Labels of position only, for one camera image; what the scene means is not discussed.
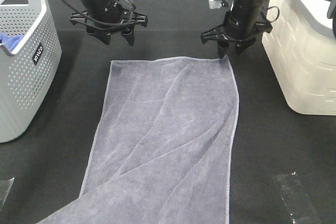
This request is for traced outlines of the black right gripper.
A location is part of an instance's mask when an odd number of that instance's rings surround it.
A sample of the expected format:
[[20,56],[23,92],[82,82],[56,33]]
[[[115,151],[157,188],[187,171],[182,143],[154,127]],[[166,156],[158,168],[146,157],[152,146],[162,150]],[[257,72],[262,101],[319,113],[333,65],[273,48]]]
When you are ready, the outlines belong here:
[[270,22],[233,22],[218,25],[208,31],[201,33],[201,41],[205,44],[208,41],[217,41],[217,52],[219,58],[224,58],[228,50],[228,42],[237,43],[234,52],[237,56],[252,46],[258,34],[270,33],[272,25]]

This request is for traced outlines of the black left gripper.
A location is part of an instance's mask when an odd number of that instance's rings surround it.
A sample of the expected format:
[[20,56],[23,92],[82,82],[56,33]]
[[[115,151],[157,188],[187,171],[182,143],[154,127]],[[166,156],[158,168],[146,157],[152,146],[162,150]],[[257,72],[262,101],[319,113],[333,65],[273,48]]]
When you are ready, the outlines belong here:
[[121,36],[126,39],[128,45],[133,46],[135,41],[135,26],[140,25],[146,27],[148,24],[148,17],[146,14],[123,9],[119,19],[113,23],[94,19],[89,16],[87,11],[84,11],[82,13],[72,13],[70,22],[73,25],[84,25],[87,34],[94,36],[105,45],[110,45],[112,34],[121,33]]

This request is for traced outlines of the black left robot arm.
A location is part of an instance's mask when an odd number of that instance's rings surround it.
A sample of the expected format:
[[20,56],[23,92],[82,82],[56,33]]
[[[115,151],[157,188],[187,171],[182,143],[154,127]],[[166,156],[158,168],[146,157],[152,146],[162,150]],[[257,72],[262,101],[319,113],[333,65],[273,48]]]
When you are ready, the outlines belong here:
[[147,15],[136,12],[133,0],[80,0],[85,7],[82,12],[65,0],[61,1],[72,9],[70,22],[73,25],[84,25],[88,35],[106,45],[110,44],[111,35],[120,33],[132,46],[135,26],[148,24]]

